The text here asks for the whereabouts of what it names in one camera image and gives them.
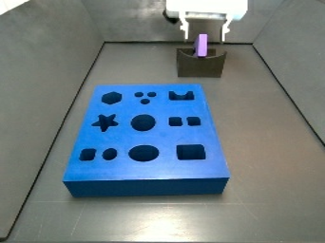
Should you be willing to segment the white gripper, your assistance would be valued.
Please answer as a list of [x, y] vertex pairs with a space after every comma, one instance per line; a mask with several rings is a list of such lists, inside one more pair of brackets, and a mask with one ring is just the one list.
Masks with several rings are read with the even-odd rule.
[[247, 0], [166, 0], [164, 12], [181, 20], [179, 29], [189, 37], [187, 19], [225, 20], [221, 27], [221, 43], [226, 41], [233, 20], [239, 20], [247, 11]]

